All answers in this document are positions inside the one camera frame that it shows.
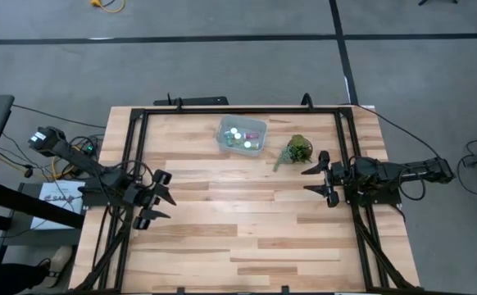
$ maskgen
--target green plant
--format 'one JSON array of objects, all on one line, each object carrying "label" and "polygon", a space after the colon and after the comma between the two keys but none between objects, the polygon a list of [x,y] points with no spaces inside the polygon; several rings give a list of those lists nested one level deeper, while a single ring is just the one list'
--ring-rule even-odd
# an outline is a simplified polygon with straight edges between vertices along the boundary
[{"label": "green plant", "polygon": [[293,162],[311,162],[310,159],[313,154],[313,147],[310,141],[305,139],[302,135],[297,134],[292,136],[288,143],[288,149]]},{"label": "green plant", "polygon": [[290,161],[292,161],[291,152],[289,152],[289,147],[285,147],[280,152],[279,158],[277,159],[277,162],[273,166],[273,172],[277,172],[279,170],[280,164],[289,163]]}]

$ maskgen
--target black metal frame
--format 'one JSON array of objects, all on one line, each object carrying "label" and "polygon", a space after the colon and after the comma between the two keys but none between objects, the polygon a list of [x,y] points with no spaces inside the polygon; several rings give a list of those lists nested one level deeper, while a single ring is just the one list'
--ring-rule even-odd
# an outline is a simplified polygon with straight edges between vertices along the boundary
[{"label": "black metal frame", "polygon": [[[6,188],[0,184],[0,206],[13,211],[24,212],[44,220],[50,220],[75,229],[82,229],[84,216],[67,209],[55,206],[49,202],[27,196],[16,190]],[[0,229],[7,230],[11,223],[7,217],[0,216]]]},{"label": "black metal frame", "polygon": [[[176,100],[176,107],[165,107],[165,108],[156,108],[156,109],[144,109],[144,108],[135,108],[131,110],[129,116],[129,125],[128,131],[125,138],[125,147],[123,153],[123,162],[129,160],[129,152],[131,150],[133,137],[135,134],[136,123],[138,120],[141,120],[140,130],[139,130],[139,139],[136,147],[136,161],[143,160],[143,147],[146,141],[146,131],[148,129],[148,121],[150,115],[172,115],[172,114],[185,114],[185,115],[196,115],[196,114],[330,114],[334,116],[335,125],[337,130],[337,136],[341,151],[342,162],[344,166],[349,166],[349,157],[348,157],[348,147],[346,144],[346,135],[344,133],[343,127],[343,117],[348,123],[348,130],[350,134],[350,140],[352,142],[352,148],[354,156],[361,156],[361,148],[359,146],[355,121],[353,118],[352,108],[349,106],[345,107],[314,107],[313,102],[310,96],[306,93],[302,99],[300,107],[183,107],[182,99],[178,98]],[[138,164],[135,167],[134,171],[139,171]],[[438,292],[427,292],[422,288],[416,288],[413,285],[409,284],[400,273],[393,267],[391,261],[385,256],[385,254],[380,249],[379,241],[379,232],[377,230],[377,224],[375,221],[375,213],[373,212],[372,204],[368,204],[366,209],[366,217],[369,225],[369,229],[366,228],[364,222],[361,218],[361,213],[359,206],[356,202],[351,202],[352,198],[355,197],[357,192],[350,192],[345,190],[345,198],[347,203],[350,204],[352,209],[352,218],[353,224],[355,227],[355,232],[357,236],[357,246],[359,251],[359,256],[361,258],[361,270],[362,276],[364,279],[365,287],[367,292],[378,292],[382,294],[394,294],[394,293],[404,293],[404,294],[449,294],[449,293],[438,293]],[[132,211],[126,210],[127,214],[131,214]],[[107,245],[113,243],[120,244],[120,256],[118,259],[118,266],[116,270],[115,277],[115,287],[106,289],[107,282],[107,273],[109,268],[109,259],[107,257],[107,263],[104,267],[100,269],[102,272],[101,280],[98,285],[98,290],[93,291],[94,293],[105,293],[105,292],[121,292],[122,282],[124,278],[125,271],[125,258],[127,256],[128,246],[129,246],[129,232],[126,233],[123,239],[120,240],[120,235],[115,236],[115,231],[117,227],[118,220],[117,218],[111,218],[111,223],[109,226],[109,233],[107,239]],[[372,252],[375,254],[377,260],[377,267],[379,273],[380,287],[375,287],[373,285],[373,280],[371,278],[370,263],[368,261],[368,254],[366,251],[366,244],[370,247]],[[395,285],[398,288],[390,288],[388,282],[388,276],[392,279]]]}]

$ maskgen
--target black chair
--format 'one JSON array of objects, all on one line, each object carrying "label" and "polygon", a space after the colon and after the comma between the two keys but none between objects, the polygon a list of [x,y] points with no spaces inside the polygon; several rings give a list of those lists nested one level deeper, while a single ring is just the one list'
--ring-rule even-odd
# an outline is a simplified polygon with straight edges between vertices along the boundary
[{"label": "black chair", "polygon": [[[422,0],[421,2],[419,2],[419,6],[422,6],[423,4],[425,4],[426,2],[428,2],[428,0]],[[454,4],[458,4],[459,2],[457,0],[452,0],[452,2]]]}]

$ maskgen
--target metal bracket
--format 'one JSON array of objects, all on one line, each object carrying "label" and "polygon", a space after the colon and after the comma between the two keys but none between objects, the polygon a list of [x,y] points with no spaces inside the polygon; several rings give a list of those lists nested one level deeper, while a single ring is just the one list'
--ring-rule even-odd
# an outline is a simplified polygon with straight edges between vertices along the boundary
[{"label": "metal bracket", "polygon": [[145,111],[145,109],[131,109],[131,115],[129,115],[129,120],[137,120],[143,115]]},{"label": "metal bracket", "polygon": [[309,93],[304,93],[304,97],[302,97],[301,106],[307,106],[308,110],[313,110],[313,101],[311,100],[311,96]]},{"label": "metal bracket", "polygon": [[289,295],[289,286],[282,286],[282,295]]},{"label": "metal bracket", "polygon": [[182,102],[182,98],[177,98],[175,100],[176,100],[176,111],[182,112],[182,106],[184,105],[184,102]]},{"label": "metal bracket", "polygon": [[340,107],[339,110],[341,115],[346,119],[353,119],[353,110],[351,107]]}]

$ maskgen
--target wood grain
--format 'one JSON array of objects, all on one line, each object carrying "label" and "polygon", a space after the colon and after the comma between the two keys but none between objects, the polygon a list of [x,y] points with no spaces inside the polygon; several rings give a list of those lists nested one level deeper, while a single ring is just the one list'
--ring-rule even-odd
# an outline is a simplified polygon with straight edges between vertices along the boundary
[{"label": "wood grain", "polygon": [[[102,163],[122,158],[130,110],[111,109]],[[377,117],[359,109],[354,115],[363,156],[387,160]],[[152,169],[173,174],[170,192],[178,206],[161,203],[157,210],[171,219],[131,233],[122,291],[175,292],[182,286],[188,292],[279,292],[282,285],[294,292],[363,291],[351,209],[343,202],[328,208],[324,198],[302,189],[324,181],[323,175],[300,174],[316,164],[319,151],[328,150],[332,161],[340,161],[333,116],[250,116],[268,126],[266,147],[257,158],[219,150],[214,137],[221,117],[149,117],[143,159]],[[314,162],[282,165],[274,173],[280,150],[294,134],[311,141]],[[91,269],[102,213],[95,207],[85,217],[71,287]],[[389,259],[418,284],[402,217],[389,206],[375,206],[375,216]],[[106,236],[104,230],[100,253]],[[114,282],[114,257],[108,286]],[[375,262],[370,264],[379,285]]]}]

